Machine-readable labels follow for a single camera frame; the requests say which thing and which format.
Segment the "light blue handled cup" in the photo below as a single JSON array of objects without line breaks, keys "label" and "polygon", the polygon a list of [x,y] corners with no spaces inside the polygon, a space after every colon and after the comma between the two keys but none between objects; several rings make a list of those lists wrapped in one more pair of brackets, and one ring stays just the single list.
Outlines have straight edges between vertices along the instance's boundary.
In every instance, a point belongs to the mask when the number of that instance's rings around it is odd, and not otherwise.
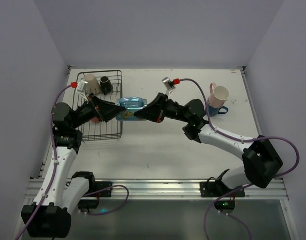
[{"label": "light blue handled cup", "polygon": [[141,97],[123,97],[117,100],[117,105],[124,107],[125,111],[115,119],[120,122],[143,122],[145,119],[135,116],[135,113],[147,106],[147,99]]}]

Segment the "dark blue mug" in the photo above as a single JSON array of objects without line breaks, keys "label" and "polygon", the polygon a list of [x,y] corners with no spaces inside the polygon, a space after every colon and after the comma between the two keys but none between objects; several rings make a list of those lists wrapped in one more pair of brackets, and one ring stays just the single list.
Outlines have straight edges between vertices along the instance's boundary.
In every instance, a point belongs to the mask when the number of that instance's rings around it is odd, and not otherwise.
[{"label": "dark blue mug", "polygon": [[208,104],[207,109],[210,117],[215,117],[217,115],[226,115],[229,112],[229,109],[226,106],[216,108]]}]

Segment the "pink mug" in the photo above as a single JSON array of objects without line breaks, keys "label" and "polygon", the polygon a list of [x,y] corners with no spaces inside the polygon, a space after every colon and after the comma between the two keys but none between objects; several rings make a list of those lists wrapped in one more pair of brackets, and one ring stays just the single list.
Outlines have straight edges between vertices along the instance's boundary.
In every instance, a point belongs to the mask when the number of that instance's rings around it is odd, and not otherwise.
[{"label": "pink mug", "polygon": [[213,108],[221,108],[227,102],[230,97],[230,91],[221,85],[217,85],[216,83],[211,83],[209,86],[210,96],[208,98],[208,103]]}]

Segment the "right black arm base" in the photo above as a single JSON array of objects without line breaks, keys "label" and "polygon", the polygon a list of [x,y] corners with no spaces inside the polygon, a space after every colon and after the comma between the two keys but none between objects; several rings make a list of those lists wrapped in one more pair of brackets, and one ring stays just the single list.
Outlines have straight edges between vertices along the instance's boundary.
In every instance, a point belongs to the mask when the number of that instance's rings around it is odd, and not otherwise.
[{"label": "right black arm base", "polygon": [[[219,198],[232,191],[219,179],[215,179],[214,177],[209,178],[207,181],[201,182],[199,185],[202,198]],[[245,190],[242,189],[228,196],[228,200],[222,199],[213,205],[218,211],[230,214],[235,210],[236,198],[244,198],[245,196]]]}]

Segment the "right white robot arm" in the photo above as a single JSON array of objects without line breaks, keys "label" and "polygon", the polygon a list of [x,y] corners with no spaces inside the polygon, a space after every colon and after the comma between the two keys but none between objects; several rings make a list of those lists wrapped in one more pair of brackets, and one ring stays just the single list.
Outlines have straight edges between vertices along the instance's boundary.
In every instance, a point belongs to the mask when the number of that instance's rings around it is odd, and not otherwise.
[{"label": "right white robot arm", "polygon": [[262,136],[255,141],[243,137],[227,138],[211,128],[209,121],[204,119],[206,114],[204,104],[199,99],[182,106],[159,93],[134,115],[154,123],[162,123],[165,118],[185,122],[187,125],[183,131],[189,140],[217,147],[242,160],[242,167],[227,169],[214,181],[203,184],[211,197],[221,197],[249,184],[265,189],[283,166],[271,142]]}]

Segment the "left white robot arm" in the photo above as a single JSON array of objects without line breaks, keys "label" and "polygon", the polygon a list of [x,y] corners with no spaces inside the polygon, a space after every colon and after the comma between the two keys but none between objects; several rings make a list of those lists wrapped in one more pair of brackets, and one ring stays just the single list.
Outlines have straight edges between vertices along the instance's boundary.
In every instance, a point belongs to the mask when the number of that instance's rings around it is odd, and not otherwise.
[{"label": "left white robot arm", "polygon": [[43,184],[32,204],[22,208],[24,230],[32,238],[61,238],[68,236],[72,214],[81,198],[96,188],[92,172],[76,173],[66,186],[70,169],[76,160],[83,134],[79,127],[97,118],[109,122],[125,108],[101,100],[94,94],[76,110],[67,103],[55,104],[51,112],[52,158]]}]

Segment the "black cup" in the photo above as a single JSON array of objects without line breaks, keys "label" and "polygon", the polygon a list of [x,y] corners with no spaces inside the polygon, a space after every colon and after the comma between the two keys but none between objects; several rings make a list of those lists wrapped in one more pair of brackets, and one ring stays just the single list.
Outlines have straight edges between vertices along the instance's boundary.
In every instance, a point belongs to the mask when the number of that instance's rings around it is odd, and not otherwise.
[{"label": "black cup", "polygon": [[103,76],[100,78],[100,88],[105,96],[112,92],[113,86],[110,79],[107,76]]}]

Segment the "beige cup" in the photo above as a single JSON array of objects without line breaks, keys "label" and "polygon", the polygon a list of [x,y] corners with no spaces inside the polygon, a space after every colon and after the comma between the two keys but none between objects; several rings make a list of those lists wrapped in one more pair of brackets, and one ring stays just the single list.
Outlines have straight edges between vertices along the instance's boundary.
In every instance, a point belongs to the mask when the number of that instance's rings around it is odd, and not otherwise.
[{"label": "beige cup", "polygon": [[87,92],[89,94],[98,95],[101,93],[101,86],[94,74],[87,74],[85,76],[85,82],[87,83]]}]

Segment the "aluminium mounting rail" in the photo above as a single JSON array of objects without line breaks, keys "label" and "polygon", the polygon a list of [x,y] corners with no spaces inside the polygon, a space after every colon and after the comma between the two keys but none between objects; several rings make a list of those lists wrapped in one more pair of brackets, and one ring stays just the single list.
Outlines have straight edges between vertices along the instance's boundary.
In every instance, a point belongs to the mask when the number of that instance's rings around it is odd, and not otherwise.
[{"label": "aluminium mounting rail", "polygon": [[[202,197],[201,180],[166,179],[121,179],[110,180],[113,185],[123,185],[129,190],[130,200],[215,200],[214,197]],[[267,188],[250,186],[244,190],[245,197],[236,200],[287,200],[289,198],[282,180],[273,180]]]}]

